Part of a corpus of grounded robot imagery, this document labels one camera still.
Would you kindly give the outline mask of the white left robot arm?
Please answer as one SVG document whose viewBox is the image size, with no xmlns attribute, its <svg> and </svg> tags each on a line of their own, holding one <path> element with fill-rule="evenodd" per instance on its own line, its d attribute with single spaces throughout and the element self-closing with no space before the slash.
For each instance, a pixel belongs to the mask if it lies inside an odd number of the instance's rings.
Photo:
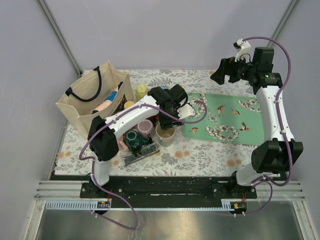
<svg viewBox="0 0 320 240">
<path fill-rule="evenodd" d="M 184 123 L 184 119 L 195 114 L 188 103 L 188 94 L 178 84 L 171 89 L 154 87 L 133 106 L 112 116 L 95 117 L 88 134 L 88 145 L 93 153 L 94 170 L 91 178 L 95 182 L 91 192 L 98 198 L 107 195 L 111 159 L 118 152 L 117 140 L 141 121 L 159 115 L 162 130 L 168 130 Z"/>
</svg>

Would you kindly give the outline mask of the beige floral mug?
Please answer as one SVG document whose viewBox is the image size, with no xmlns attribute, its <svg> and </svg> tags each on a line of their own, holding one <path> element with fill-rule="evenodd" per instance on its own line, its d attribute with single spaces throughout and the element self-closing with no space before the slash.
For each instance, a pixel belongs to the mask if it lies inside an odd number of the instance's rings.
<svg viewBox="0 0 320 240">
<path fill-rule="evenodd" d="M 158 123 L 155 127 L 155 134 L 161 146 L 169 147 L 173 144 L 173 138 L 176 134 L 176 129 L 169 128 L 167 130 L 163 130 L 161 129 L 160 123 Z"/>
</svg>

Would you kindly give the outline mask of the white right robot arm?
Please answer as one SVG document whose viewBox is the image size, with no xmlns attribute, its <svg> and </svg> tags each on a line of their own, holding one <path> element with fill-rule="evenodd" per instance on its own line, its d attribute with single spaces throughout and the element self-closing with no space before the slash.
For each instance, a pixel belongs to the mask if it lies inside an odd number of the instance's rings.
<svg viewBox="0 0 320 240">
<path fill-rule="evenodd" d="M 303 143 L 296 141 L 289 127 L 283 104 L 282 77 L 273 72 L 274 49 L 256 47 L 253 59 L 247 61 L 249 46 L 236 47 L 234 57 L 223 58 L 211 80 L 224 84 L 244 80 L 249 83 L 260 105 L 264 142 L 251 154 L 251 163 L 235 174 L 235 181 L 228 184 L 228 194 L 239 198 L 260 180 L 274 182 L 273 175 L 287 173 L 286 185 L 292 177 L 293 165 L 302 154 Z"/>
</svg>

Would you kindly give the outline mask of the blue butterfly mug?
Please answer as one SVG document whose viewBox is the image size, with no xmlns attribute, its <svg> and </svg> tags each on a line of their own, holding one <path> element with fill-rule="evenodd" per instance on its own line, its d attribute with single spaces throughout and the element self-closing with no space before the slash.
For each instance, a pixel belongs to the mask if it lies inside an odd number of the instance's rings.
<svg viewBox="0 0 320 240">
<path fill-rule="evenodd" d="M 160 85 L 163 90 L 168 90 L 169 88 L 166 85 Z"/>
</svg>

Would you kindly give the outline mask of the lime green mug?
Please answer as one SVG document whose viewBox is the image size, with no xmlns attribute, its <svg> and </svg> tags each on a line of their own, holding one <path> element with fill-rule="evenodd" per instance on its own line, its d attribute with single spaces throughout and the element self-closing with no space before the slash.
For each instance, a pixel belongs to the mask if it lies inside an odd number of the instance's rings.
<svg viewBox="0 0 320 240">
<path fill-rule="evenodd" d="M 140 101 L 148 93 L 148 87 L 145 84 L 139 84 L 135 89 L 135 99 Z"/>
</svg>

